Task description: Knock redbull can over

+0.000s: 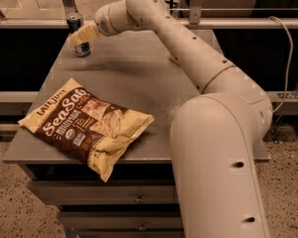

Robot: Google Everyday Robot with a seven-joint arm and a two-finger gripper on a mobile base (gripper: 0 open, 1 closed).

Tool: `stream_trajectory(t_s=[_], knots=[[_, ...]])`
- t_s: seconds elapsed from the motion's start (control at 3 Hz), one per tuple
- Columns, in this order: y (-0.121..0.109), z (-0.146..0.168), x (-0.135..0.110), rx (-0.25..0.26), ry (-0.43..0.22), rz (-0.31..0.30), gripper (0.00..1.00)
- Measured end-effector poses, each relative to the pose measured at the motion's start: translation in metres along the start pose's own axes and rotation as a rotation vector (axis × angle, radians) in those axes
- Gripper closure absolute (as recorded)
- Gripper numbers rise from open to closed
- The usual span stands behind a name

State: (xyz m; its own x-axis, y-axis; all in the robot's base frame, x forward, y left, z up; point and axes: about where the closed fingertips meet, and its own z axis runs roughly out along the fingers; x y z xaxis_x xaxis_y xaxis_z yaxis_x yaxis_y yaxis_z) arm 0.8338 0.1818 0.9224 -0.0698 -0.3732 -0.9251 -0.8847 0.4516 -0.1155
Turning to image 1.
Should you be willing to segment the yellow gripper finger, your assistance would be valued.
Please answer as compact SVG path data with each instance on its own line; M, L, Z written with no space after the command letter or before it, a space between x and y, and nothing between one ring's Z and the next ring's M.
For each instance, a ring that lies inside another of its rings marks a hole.
M97 39L99 31L94 23L88 23L81 26L77 31L70 34L70 44L73 47L88 43Z

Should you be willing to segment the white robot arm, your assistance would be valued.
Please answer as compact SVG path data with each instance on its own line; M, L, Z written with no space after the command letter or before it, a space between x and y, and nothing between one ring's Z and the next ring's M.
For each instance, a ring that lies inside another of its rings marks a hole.
M70 42L139 30L157 35L199 91L178 110L170 131L185 237L270 238L253 156L272 121L267 93L173 18L164 0L103 6Z

